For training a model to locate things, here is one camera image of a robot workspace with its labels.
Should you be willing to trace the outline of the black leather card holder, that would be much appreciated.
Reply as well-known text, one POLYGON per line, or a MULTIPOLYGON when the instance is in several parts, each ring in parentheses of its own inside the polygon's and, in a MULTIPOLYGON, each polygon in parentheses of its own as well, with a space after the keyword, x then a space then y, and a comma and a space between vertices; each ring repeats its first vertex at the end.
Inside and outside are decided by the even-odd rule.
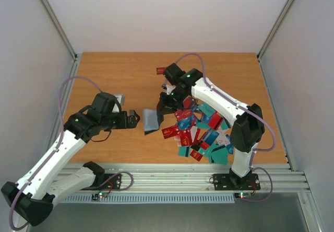
POLYGON ((153 133, 159 129, 157 111, 152 109, 143 110, 144 135, 153 133))

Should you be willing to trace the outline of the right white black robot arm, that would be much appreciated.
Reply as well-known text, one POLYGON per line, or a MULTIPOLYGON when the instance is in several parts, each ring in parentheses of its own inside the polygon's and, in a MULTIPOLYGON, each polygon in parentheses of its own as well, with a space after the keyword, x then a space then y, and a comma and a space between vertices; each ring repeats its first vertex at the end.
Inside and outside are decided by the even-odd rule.
POLYGON ((183 101, 192 96, 208 104, 230 124, 230 138, 235 148, 234 160, 229 171, 229 181, 235 189, 248 184, 251 173, 252 153, 257 148, 265 128, 260 106, 240 102, 204 78, 202 72, 193 68, 181 70, 177 64, 169 65, 163 76, 174 86, 170 93, 162 92, 157 104, 157 120, 161 124, 164 115, 183 108, 183 101))

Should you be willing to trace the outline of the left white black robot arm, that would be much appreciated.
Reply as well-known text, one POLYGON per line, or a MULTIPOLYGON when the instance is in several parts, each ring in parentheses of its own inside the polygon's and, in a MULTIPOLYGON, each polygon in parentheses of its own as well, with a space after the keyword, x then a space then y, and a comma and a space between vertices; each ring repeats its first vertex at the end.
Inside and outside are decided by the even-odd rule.
POLYGON ((63 125, 58 138, 44 156, 16 182, 6 182, 1 193, 10 206, 9 220, 20 215, 28 225, 37 226, 50 215, 53 208, 69 195, 80 191, 101 190, 104 187, 118 190, 119 174, 106 174, 98 164, 89 161, 79 170, 56 181, 69 160, 94 136, 113 129, 133 129, 140 116, 135 110, 123 111, 123 95, 98 93, 92 104, 72 114, 63 125))

